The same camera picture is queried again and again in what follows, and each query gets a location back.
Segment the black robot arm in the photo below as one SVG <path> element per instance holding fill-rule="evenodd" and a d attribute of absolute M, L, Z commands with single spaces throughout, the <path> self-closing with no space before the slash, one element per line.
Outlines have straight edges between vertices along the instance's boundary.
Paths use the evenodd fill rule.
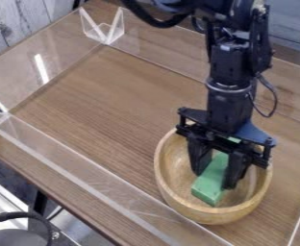
<path fill-rule="evenodd" d="M 190 169 L 201 174 L 212 152 L 228 155 L 220 187 L 232 189 L 250 165 L 266 168 L 276 140 L 250 122 L 257 111 L 256 85 L 268 86 L 262 72 L 272 66 L 268 37 L 269 6 L 262 0 L 153 0 L 173 16 L 157 20 L 137 0 L 121 0 L 150 26 L 170 28 L 189 19 L 205 36 L 210 64 L 206 108 L 180 108 L 176 133 L 186 139 Z"/>

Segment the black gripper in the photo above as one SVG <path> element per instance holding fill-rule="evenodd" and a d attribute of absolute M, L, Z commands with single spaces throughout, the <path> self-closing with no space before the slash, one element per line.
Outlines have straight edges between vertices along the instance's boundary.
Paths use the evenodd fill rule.
<path fill-rule="evenodd" d="M 178 108 L 176 133 L 186 140 L 190 170 L 200 176 L 212 161 L 214 150 L 228 155 L 221 187 L 233 189 L 253 164 L 266 168 L 276 145 L 250 123 L 256 85 L 222 87 L 208 84 L 208 107 Z"/>

